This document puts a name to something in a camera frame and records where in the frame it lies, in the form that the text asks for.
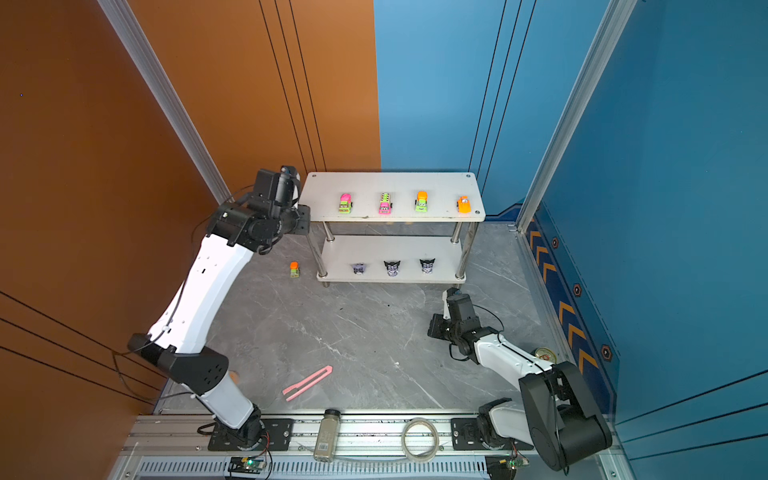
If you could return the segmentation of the black purple robot toy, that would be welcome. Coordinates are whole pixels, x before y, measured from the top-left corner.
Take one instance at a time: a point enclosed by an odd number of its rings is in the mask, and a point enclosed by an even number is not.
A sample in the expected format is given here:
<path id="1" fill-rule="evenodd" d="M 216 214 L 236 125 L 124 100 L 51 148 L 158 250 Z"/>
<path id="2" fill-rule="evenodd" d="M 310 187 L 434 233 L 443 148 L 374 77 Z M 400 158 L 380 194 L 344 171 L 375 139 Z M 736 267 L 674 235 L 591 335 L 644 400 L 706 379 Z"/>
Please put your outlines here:
<path id="1" fill-rule="evenodd" d="M 422 258 L 419 260 L 421 271 L 424 274 L 432 274 L 434 271 L 436 259 L 435 258 Z"/>

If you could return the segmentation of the orange green toy car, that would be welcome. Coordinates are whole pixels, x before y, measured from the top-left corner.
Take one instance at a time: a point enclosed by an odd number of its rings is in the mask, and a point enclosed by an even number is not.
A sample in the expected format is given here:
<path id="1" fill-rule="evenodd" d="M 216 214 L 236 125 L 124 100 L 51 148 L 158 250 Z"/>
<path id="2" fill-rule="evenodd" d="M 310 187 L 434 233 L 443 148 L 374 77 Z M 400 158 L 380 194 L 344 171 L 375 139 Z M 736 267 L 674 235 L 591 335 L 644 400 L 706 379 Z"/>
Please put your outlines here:
<path id="1" fill-rule="evenodd" d="M 301 270 L 300 270 L 300 264 L 299 264 L 298 261 L 292 261 L 290 263 L 289 268 L 290 268 L 290 277 L 291 278 L 299 278 L 300 277 Z"/>

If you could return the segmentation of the orange green toy truck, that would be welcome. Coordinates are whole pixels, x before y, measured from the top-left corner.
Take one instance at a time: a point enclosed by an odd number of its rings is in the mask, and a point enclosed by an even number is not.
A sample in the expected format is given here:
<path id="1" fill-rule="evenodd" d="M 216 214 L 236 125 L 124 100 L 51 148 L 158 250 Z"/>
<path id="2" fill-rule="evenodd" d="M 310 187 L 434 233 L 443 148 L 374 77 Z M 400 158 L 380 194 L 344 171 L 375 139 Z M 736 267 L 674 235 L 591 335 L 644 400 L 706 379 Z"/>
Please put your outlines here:
<path id="1" fill-rule="evenodd" d="M 420 213 L 426 213 L 428 211 L 428 193 L 426 191 L 419 191 L 417 193 L 414 210 Z"/>

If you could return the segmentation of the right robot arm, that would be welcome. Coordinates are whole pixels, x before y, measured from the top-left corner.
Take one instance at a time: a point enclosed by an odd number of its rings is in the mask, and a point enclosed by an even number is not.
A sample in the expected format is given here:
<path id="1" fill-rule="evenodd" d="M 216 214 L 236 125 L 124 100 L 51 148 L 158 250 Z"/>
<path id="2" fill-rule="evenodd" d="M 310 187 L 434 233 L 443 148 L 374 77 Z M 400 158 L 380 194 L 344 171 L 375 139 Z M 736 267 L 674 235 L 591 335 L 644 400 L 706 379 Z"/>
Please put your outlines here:
<path id="1" fill-rule="evenodd" d="M 608 449 L 612 432 L 579 368 L 541 359 L 481 324 L 470 296 L 451 287 L 444 311 L 433 316 L 428 336 L 460 352 L 458 361 L 489 369 L 520 392 L 522 407 L 501 398 L 478 409 L 475 425 L 458 430 L 458 445 L 492 450 L 535 448 L 554 471 Z"/>

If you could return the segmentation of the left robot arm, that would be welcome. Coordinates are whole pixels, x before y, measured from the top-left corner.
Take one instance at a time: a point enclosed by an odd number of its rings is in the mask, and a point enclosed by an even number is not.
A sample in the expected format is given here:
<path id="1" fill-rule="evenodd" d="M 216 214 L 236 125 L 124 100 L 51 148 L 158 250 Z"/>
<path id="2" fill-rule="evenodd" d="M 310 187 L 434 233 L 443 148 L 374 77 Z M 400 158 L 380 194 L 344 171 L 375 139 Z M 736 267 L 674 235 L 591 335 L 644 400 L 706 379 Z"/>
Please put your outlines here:
<path id="1" fill-rule="evenodd" d="M 128 350 L 192 394 L 214 417 L 214 429 L 237 449 L 264 436 L 259 408 L 236 385 L 228 358 L 208 347 L 208 332 L 241 270 L 286 235 L 307 235 L 310 209 L 300 204 L 300 175 L 284 166 L 260 170 L 250 192 L 220 204 L 208 220 L 189 273 L 165 312 Z"/>

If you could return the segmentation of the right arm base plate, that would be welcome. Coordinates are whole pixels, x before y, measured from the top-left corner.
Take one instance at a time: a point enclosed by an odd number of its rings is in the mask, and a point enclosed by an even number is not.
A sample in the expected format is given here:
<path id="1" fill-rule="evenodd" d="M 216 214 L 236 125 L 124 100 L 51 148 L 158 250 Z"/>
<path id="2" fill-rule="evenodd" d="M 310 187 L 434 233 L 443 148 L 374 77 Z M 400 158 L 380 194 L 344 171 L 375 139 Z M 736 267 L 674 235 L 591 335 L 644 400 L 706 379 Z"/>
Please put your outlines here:
<path id="1" fill-rule="evenodd" d="M 492 427 L 489 419 L 452 418 L 450 420 L 451 440 L 456 451 L 469 450 L 511 450 L 533 451 L 531 444 L 515 438 L 501 437 Z"/>

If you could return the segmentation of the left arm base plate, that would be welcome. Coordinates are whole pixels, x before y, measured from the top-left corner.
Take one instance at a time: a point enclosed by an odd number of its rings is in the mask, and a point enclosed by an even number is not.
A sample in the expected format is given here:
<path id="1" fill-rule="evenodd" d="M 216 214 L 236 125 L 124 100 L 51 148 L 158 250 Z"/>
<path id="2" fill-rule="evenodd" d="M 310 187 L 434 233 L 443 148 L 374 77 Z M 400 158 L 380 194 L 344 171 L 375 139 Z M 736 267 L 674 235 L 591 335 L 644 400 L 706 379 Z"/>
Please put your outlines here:
<path id="1" fill-rule="evenodd" d="M 256 424 L 256 434 L 246 434 L 230 429 L 215 421 L 207 445 L 208 451 L 287 451 L 292 438 L 294 420 L 291 418 L 261 418 Z"/>

